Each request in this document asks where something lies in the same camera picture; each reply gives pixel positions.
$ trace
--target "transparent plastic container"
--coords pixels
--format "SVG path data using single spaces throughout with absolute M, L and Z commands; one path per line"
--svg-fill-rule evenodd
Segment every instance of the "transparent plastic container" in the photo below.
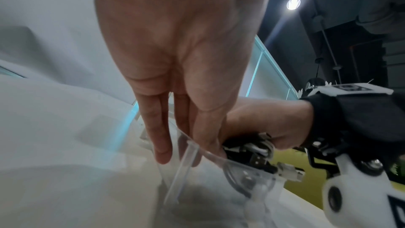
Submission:
M 160 214 L 168 222 L 178 227 L 276 227 L 271 211 L 284 179 L 217 157 L 174 124 L 169 129 L 173 155 L 159 165 L 168 188 Z

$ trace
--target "hand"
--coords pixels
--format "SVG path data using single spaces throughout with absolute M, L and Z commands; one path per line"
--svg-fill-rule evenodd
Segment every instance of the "hand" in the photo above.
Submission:
M 178 127 L 224 156 L 218 134 L 238 96 L 267 0 L 95 0 L 104 39 L 131 85 L 156 160 L 172 155 L 168 94 Z
M 286 100 L 238 99 L 224 123 L 220 141 L 246 133 L 268 133 L 277 149 L 300 146 L 313 123 L 313 107 L 309 102 Z

